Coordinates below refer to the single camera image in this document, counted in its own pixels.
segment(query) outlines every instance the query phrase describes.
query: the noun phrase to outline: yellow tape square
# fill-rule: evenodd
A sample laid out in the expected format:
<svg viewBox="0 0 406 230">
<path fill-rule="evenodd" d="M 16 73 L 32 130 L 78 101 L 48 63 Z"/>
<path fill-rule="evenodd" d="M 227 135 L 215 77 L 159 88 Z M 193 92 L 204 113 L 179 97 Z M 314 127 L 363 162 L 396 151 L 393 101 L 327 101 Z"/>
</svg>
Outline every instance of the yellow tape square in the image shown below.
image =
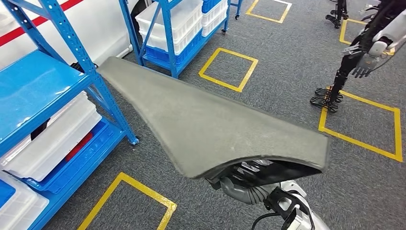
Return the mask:
<svg viewBox="0 0 406 230">
<path fill-rule="evenodd" d="M 215 57 L 216 57 L 220 52 L 225 52 L 225 53 L 232 54 L 232 55 L 238 56 L 238 57 L 240 57 L 240 58 L 245 58 L 245 59 L 248 59 L 248 60 L 252 61 L 252 64 L 251 64 L 251 66 L 249 67 L 248 72 L 245 74 L 243 80 L 241 81 L 241 83 L 240 83 L 240 85 L 239 85 L 238 87 L 237 87 L 237 86 L 234 86 L 234 85 L 230 85 L 230 84 L 228 84 L 228 83 L 225 83 L 225 82 L 223 82 L 223 81 L 220 81 L 220 80 L 217 80 L 217 79 L 215 79 L 215 78 L 212 78 L 212 77 L 210 77 L 210 76 L 205 75 L 204 72 L 206 72 L 207 68 L 209 68 L 210 64 L 213 62 L 213 60 L 215 59 Z M 210 58 L 207 60 L 207 62 L 206 62 L 205 65 L 203 66 L 203 68 L 199 71 L 199 75 L 200 75 L 200 77 L 202 77 L 202 78 L 204 78 L 204 79 L 206 79 L 206 80 L 209 80 L 209 81 L 211 81 L 211 82 L 214 82 L 214 83 L 216 83 L 216 84 L 219 84 L 219 85 L 221 85 L 221 86 L 227 87 L 227 88 L 232 89 L 232 90 L 237 91 L 237 92 L 242 92 L 242 89 L 245 87 L 245 85 L 246 85 L 248 79 L 251 77 L 252 72 L 254 71 L 254 69 L 255 69 L 255 67 L 257 66 L 257 64 L 258 64 L 258 60 L 255 59 L 255 58 L 253 58 L 253 57 L 248 57 L 248 56 L 246 56 L 246 55 L 239 54 L 239 53 L 237 53 L 237 52 L 234 52 L 234 51 L 231 51 L 231 50 L 228 50 L 228 49 L 218 48 L 218 49 L 210 56 Z"/>
<path fill-rule="evenodd" d="M 347 44 L 347 45 L 351 45 L 351 42 L 345 40 L 345 31 L 346 31 L 346 29 L 347 29 L 347 21 L 348 21 L 348 22 L 352 22 L 352 23 L 358 23 L 358 24 L 361 24 L 361 25 L 366 25 L 367 23 L 361 22 L 361 21 L 357 21 L 357 20 L 353 20 L 353 19 L 350 19 L 350 18 L 348 18 L 347 20 L 343 20 L 343 24 L 342 24 L 342 26 L 341 26 L 341 31 L 340 31 L 340 38 L 339 38 L 339 40 L 340 40 L 340 42 L 342 42 L 342 43 L 345 43 L 345 44 Z M 392 49 L 390 50 L 390 52 L 384 52 L 384 54 L 387 54 L 387 55 L 393 55 L 393 54 L 395 54 L 395 48 L 392 48 Z"/>
<path fill-rule="evenodd" d="M 283 12 L 281 18 L 280 18 L 280 19 L 272 19 L 272 18 L 267 18 L 267 17 L 261 16 L 261 15 L 257 15 L 257 14 L 252 13 L 252 10 L 253 10 L 254 7 L 257 5 L 258 1 L 259 1 L 259 0 L 255 0 L 255 1 L 252 3 L 252 5 L 248 8 L 247 12 L 245 12 L 245 14 L 251 15 L 251 16 L 254 16 L 254 17 L 257 17 L 257 18 L 265 19 L 265 20 L 268 20 L 268 21 L 271 21 L 271 22 L 275 22 L 275 23 L 282 23 L 282 22 L 285 20 L 286 15 L 288 14 L 288 11 L 289 11 L 289 9 L 290 9 L 291 6 L 292 6 L 292 4 L 289 3 L 289 2 L 285 2 L 285 1 L 281 1 L 281 0 L 272 0 L 272 1 L 275 1 L 275 2 L 280 2 L 280 3 L 286 4 L 286 9 L 285 9 L 285 11 Z"/>
<path fill-rule="evenodd" d="M 146 194 L 147 196 L 151 197 L 152 199 L 160 202 L 161 204 L 165 205 L 168 209 L 165 212 L 164 217 L 162 218 L 161 222 L 157 230 L 164 230 L 166 225 L 168 224 L 170 217 L 172 216 L 173 212 L 176 210 L 176 204 L 172 201 L 168 200 L 166 197 L 162 196 L 161 194 L 155 192 L 154 190 L 148 188 L 147 186 L 141 184 L 134 178 L 130 177 L 129 175 L 121 172 L 112 182 L 112 184 L 107 188 L 106 192 L 101 196 L 100 200 L 97 204 L 93 207 L 90 211 L 88 216 L 84 219 L 82 224 L 79 226 L 78 230 L 85 230 L 92 220 L 96 217 L 97 213 L 103 207 L 104 203 L 106 203 L 107 199 L 112 195 L 113 191 L 117 188 L 118 184 L 121 182 L 127 182 L 128 184 L 132 185 L 134 188 L 138 189 L 142 193 Z"/>
<path fill-rule="evenodd" d="M 386 106 L 384 104 L 379 104 L 377 102 L 373 102 L 373 101 L 367 100 L 365 98 L 358 97 L 358 96 L 356 96 L 354 94 L 351 94 L 351 93 L 348 93 L 348 92 L 340 91 L 340 93 L 342 95 L 345 95 L 345 96 L 350 97 L 352 99 L 355 99 L 355 100 L 358 100 L 358 101 L 361 101 L 361 102 L 364 102 L 364 103 L 367 103 L 367 104 L 370 104 L 370 105 L 373 105 L 373 106 L 376 106 L 378 108 L 385 109 L 385 110 L 388 110 L 388 111 L 391 111 L 391 112 L 394 113 L 394 121 L 395 121 L 395 153 L 387 152 L 387 151 L 385 151 L 383 149 L 379 149 L 379 148 L 377 148 L 375 146 L 369 145 L 369 144 L 364 143 L 362 141 L 350 138 L 350 137 L 345 136 L 345 135 L 343 135 L 341 133 L 338 133 L 336 131 L 333 131 L 331 129 L 326 128 L 326 119 L 327 119 L 327 109 L 326 108 L 323 108 L 321 110 L 318 130 L 321 131 L 321 132 L 326 132 L 326 133 L 328 133 L 328 134 L 330 134 L 332 136 L 335 136 L 337 138 L 340 138 L 342 140 L 348 141 L 348 142 L 350 142 L 352 144 L 356 144 L 356 145 L 361 146 L 363 148 L 366 148 L 368 150 L 374 151 L 376 153 L 384 155 L 384 156 L 386 156 L 388 158 L 391 158 L 393 160 L 403 162 L 402 133 L 401 133 L 401 126 L 400 126 L 400 109 L 389 107 L 389 106 Z"/>
</svg>

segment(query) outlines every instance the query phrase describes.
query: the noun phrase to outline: red item in bin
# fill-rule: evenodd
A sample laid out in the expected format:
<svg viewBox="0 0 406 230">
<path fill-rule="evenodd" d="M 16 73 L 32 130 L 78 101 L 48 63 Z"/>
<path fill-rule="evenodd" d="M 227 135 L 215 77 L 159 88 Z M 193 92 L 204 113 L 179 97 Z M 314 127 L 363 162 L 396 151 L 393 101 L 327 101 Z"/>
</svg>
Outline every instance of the red item in bin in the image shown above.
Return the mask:
<svg viewBox="0 0 406 230">
<path fill-rule="evenodd" d="M 70 161 L 70 159 L 72 159 L 72 157 L 74 157 L 76 153 L 78 153 L 83 146 L 85 146 L 91 140 L 92 137 L 93 134 L 91 132 L 86 134 L 86 136 L 65 156 L 65 160 Z"/>
</svg>

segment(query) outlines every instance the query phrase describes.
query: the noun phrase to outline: red stripe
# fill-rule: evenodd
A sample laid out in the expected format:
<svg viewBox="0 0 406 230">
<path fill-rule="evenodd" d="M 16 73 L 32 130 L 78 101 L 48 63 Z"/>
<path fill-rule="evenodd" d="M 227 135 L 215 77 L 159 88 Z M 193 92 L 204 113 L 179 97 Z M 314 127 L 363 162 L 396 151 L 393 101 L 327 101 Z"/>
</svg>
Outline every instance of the red stripe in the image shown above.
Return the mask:
<svg viewBox="0 0 406 230">
<path fill-rule="evenodd" d="M 83 0 L 68 0 L 67 2 L 65 2 L 65 3 L 63 3 L 61 5 L 61 8 L 62 8 L 63 11 L 65 11 L 65 10 L 71 8 L 72 6 L 78 4 L 81 1 L 83 1 Z M 35 26 L 39 26 L 39 25 L 41 25 L 42 23 L 44 23 L 46 21 L 48 21 L 48 19 L 43 18 L 41 16 L 33 19 L 33 23 L 34 23 Z M 0 46 L 8 43 L 9 41 L 12 41 L 13 39 L 23 35 L 24 33 L 25 32 L 21 27 L 18 27 L 17 29 L 6 33 L 5 35 L 0 37 Z"/>
</svg>

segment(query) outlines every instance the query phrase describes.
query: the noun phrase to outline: gray foam seat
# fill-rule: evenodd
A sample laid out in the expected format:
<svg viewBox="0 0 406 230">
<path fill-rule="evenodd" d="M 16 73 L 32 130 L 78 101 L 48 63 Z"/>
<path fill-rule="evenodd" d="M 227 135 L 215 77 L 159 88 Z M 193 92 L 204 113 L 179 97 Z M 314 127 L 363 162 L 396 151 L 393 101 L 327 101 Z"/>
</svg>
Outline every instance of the gray foam seat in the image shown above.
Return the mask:
<svg viewBox="0 0 406 230">
<path fill-rule="evenodd" d="M 328 138 L 318 132 L 116 57 L 98 71 L 132 104 L 186 177 L 258 158 L 327 167 Z"/>
</svg>

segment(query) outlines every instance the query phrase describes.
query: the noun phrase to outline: white plastic storage box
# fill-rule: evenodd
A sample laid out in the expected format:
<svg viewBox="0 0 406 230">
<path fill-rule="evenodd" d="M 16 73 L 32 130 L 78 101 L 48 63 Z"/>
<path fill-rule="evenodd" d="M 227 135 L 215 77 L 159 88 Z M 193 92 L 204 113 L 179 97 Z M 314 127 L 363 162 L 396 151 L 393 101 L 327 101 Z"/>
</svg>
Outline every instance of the white plastic storage box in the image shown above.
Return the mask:
<svg viewBox="0 0 406 230">
<path fill-rule="evenodd" d="M 227 0 L 222 0 L 214 6 L 208 13 L 202 17 L 202 36 L 208 36 L 226 17 L 227 17 Z"/>
<path fill-rule="evenodd" d="M 199 33 L 202 29 L 202 17 L 200 17 L 194 26 L 189 30 L 189 32 L 181 39 L 173 41 L 173 48 L 175 51 L 175 55 L 179 55 L 189 44 L 189 42 Z M 147 36 L 146 32 L 140 31 L 142 39 L 145 40 Z M 150 47 L 156 47 L 165 50 L 168 52 L 168 44 L 166 42 L 165 37 L 156 37 L 156 36 L 149 36 L 147 45 Z"/>
<path fill-rule="evenodd" d="M 0 225 L 2 230 L 25 230 L 37 219 L 49 200 L 23 182 L 0 172 Z"/>
<path fill-rule="evenodd" d="M 87 98 L 86 93 L 82 91 L 78 94 L 75 98 L 73 98 L 70 102 L 68 102 L 64 107 L 62 107 L 58 112 L 56 112 L 52 117 L 50 117 L 47 126 L 49 127 L 54 121 L 56 121 L 61 114 L 63 114 L 69 107 L 71 107 L 77 100 Z M 19 154 L 25 147 L 27 147 L 31 143 L 31 136 L 28 135 L 22 141 L 20 141 L 16 146 L 14 146 L 11 150 L 6 152 L 2 157 L 0 157 L 0 169 L 3 168 L 9 161 L 11 161 L 17 154 Z"/>
<path fill-rule="evenodd" d="M 173 41 L 181 40 L 190 31 L 191 27 L 193 27 L 198 20 L 201 20 L 202 5 L 202 0 L 184 0 L 170 10 Z M 153 2 L 135 17 L 139 24 L 140 33 L 144 32 L 147 34 L 157 6 L 158 3 Z M 160 10 L 157 19 L 155 20 L 151 35 L 166 38 L 162 10 Z"/>
<path fill-rule="evenodd" d="M 209 12 L 203 14 L 202 25 L 208 26 L 221 13 L 227 11 L 227 8 L 228 8 L 227 0 L 221 0 Z"/>
<path fill-rule="evenodd" d="M 1 169 L 20 178 L 43 180 L 101 118 L 87 96 L 79 95 L 18 154 L 3 160 Z"/>
</svg>

